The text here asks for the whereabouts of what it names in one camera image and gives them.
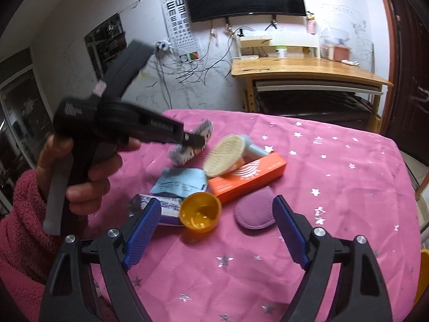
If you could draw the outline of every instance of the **blue gripper pad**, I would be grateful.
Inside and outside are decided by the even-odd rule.
[[[144,215],[136,225],[126,244],[125,258],[122,264],[129,270],[140,262],[143,252],[149,243],[161,218],[161,202],[156,198],[144,209]]]
[[[272,214],[292,260],[306,270],[310,264],[305,250],[305,238],[284,205],[284,200],[276,196],[272,202]]]

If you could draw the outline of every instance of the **pink tablecloth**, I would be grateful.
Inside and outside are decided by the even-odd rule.
[[[286,160],[284,176],[273,183],[292,209],[320,224],[332,236],[365,235],[387,283],[394,321],[413,304],[420,267],[419,223],[413,188],[392,140],[374,133],[242,112],[170,110],[167,116],[191,130],[202,119],[214,123],[208,149],[230,133],[248,134]],[[112,189],[92,216],[92,233],[120,227],[127,202],[147,193],[165,167],[171,146],[149,144],[124,153]],[[188,163],[201,167],[204,153]],[[136,291],[154,322],[278,322],[303,276],[273,226],[243,233],[233,218],[236,202],[224,205],[219,226],[205,239],[189,241],[182,228],[159,226],[142,260],[130,272]],[[226,257],[227,265],[218,258]],[[94,276],[103,294],[100,269]],[[334,267],[317,321],[324,321],[334,295]]]

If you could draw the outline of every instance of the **purple round sponge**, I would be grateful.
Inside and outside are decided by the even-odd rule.
[[[272,215],[274,192],[269,186],[249,193],[235,206],[235,220],[247,229],[263,229],[275,223]]]

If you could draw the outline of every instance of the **finger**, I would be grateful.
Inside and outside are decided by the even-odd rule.
[[[77,215],[89,215],[98,211],[101,207],[101,197],[84,201],[72,202],[69,205],[70,211]]]
[[[57,158],[67,155],[73,148],[73,139],[50,136],[40,153],[38,166],[49,168]]]
[[[128,145],[118,145],[117,150],[118,151],[135,151],[139,150],[141,146],[141,142],[136,138],[130,138],[128,140]]]
[[[108,179],[90,181],[88,183],[73,185],[67,188],[66,196],[72,202],[89,201],[104,196],[110,190]]]
[[[92,181],[107,179],[122,167],[122,157],[117,153],[106,161],[102,161],[91,167],[88,177]]]
[[[55,159],[67,155],[73,148],[71,138],[59,138],[50,136],[43,147],[37,163],[36,179],[43,199],[48,197],[49,186],[51,185],[52,166]]]

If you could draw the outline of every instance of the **table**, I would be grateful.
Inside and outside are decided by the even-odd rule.
[[[382,92],[383,85],[389,87],[393,86],[393,84],[386,79],[358,66],[350,66],[314,57],[291,57],[285,59],[264,57],[250,60],[234,59],[232,62],[231,75],[244,78],[246,81],[245,106],[248,112],[257,112],[255,103],[255,81],[259,80],[327,80],[331,82],[333,86],[338,83],[342,85],[348,83],[351,85],[370,86],[374,91],[380,93]],[[361,91],[359,88],[356,88],[354,91],[367,93]],[[380,97],[374,96],[372,103],[373,119],[369,128],[370,131],[377,133],[381,127],[381,118],[377,114],[379,102]]]
[[[272,146],[287,160],[283,177],[270,185],[274,193],[332,236],[351,240],[365,235],[386,281],[394,321],[402,321],[417,288],[420,228],[413,188],[392,140],[254,113],[170,110],[165,115],[183,121],[187,130],[210,119],[214,134],[208,149],[231,133],[248,134],[254,144]],[[171,148],[147,144],[122,154],[124,164],[111,177],[101,210],[91,216],[88,236],[125,223],[128,201],[149,192],[162,170],[172,166],[167,158]],[[187,166],[200,167],[204,155]],[[235,204],[223,205],[220,223],[207,237],[189,236],[183,228],[157,228],[142,260],[129,272],[154,322],[280,320],[303,271],[292,262],[275,226],[242,232],[234,220]],[[223,257],[227,265],[219,267]],[[93,272],[108,298],[99,266]],[[327,317],[338,272],[335,266],[317,321]]]

